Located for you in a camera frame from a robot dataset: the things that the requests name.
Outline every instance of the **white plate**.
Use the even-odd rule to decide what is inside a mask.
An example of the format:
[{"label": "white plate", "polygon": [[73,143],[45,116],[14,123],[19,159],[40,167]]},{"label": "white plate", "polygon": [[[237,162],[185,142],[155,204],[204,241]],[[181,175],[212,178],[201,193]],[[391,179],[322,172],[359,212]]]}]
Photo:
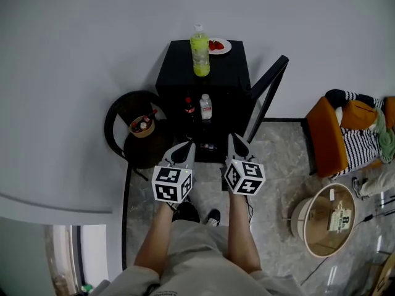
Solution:
[{"label": "white plate", "polygon": [[230,51],[232,49],[232,44],[229,43],[229,41],[223,39],[223,38],[217,38],[217,37],[210,37],[209,38],[210,41],[218,41],[220,43],[222,43],[224,49],[214,49],[213,51],[209,48],[209,54],[210,55],[222,55],[222,54],[226,54],[228,51]]}]

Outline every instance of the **small water bottle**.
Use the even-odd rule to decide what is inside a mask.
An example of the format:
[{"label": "small water bottle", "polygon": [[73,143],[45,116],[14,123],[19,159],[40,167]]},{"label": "small water bottle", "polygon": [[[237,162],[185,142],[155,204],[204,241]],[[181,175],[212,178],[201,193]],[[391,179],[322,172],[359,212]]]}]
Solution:
[{"label": "small water bottle", "polygon": [[201,24],[195,24],[195,34],[191,37],[193,72],[197,76],[207,76],[210,72],[209,38]]},{"label": "small water bottle", "polygon": [[212,103],[208,94],[203,94],[199,101],[202,120],[209,120],[212,116]]}]

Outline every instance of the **black round chair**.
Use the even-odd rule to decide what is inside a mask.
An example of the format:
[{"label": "black round chair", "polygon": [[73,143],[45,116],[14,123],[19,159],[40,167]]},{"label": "black round chair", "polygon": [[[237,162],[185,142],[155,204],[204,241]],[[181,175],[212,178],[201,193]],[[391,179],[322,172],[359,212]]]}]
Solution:
[{"label": "black round chair", "polygon": [[172,147],[174,134],[168,120],[155,120],[155,130],[145,138],[137,138],[129,134],[123,148],[118,146],[114,138],[114,122],[117,115],[130,126],[133,120],[142,115],[152,113],[152,104],[165,110],[159,96],[149,91],[133,91],[124,94],[110,107],[104,122],[104,135],[110,148],[124,158],[133,170],[148,180],[136,169],[147,169],[157,165],[165,152]]}]

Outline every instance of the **shoe lace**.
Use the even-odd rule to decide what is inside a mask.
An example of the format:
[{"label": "shoe lace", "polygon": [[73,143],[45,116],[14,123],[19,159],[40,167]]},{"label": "shoe lace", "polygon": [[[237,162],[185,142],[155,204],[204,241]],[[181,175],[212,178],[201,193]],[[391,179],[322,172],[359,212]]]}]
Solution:
[{"label": "shoe lace", "polygon": [[216,227],[218,225],[218,220],[210,218],[209,220],[207,220],[206,225]]}]

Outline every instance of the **green cloth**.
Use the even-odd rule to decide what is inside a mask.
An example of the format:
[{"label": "green cloth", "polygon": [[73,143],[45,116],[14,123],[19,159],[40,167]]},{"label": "green cloth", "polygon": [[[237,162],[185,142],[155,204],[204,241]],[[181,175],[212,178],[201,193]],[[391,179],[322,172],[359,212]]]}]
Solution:
[{"label": "green cloth", "polygon": [[381,147],[381,161],[389,163],[395,154],[395,134],[392,129],[385,126],[385,116],[381,109],[375,108],[378,112],[376,121],[376,130],[378,131],[378,143]]}]

